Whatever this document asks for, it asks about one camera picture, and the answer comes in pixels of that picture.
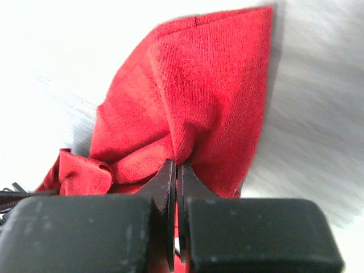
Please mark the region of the red t-shirt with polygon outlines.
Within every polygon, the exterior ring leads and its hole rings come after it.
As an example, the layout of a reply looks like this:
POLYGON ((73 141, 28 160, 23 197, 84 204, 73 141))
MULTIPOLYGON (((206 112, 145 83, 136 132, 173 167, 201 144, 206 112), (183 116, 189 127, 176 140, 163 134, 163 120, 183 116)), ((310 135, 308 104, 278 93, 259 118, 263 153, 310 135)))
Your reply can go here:
POLYGON ((60 150, 39 190, 135 193, 172 159, 238 197, 262 127, 272 16, 263 6, 157 26, 97 108, 89 156, 60 150))

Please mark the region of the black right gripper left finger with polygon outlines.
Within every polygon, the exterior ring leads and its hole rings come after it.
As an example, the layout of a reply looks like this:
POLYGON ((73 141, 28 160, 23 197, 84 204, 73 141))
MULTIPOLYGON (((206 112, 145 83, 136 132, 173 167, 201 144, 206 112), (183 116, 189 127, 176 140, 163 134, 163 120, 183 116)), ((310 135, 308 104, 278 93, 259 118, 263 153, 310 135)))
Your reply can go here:
POLYGON ((2 272, 172 272, 175 162, 133 195, 1 192, 2 272))

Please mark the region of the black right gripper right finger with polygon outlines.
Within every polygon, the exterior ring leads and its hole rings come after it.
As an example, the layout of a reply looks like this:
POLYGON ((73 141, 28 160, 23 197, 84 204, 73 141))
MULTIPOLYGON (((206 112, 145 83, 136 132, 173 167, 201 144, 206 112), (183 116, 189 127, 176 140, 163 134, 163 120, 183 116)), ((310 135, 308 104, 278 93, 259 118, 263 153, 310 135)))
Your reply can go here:
POLYGON ((341 272, 328 221, 301 198, 224 198, 184 164, 177 173, 179 258, 186 272, 341 272))

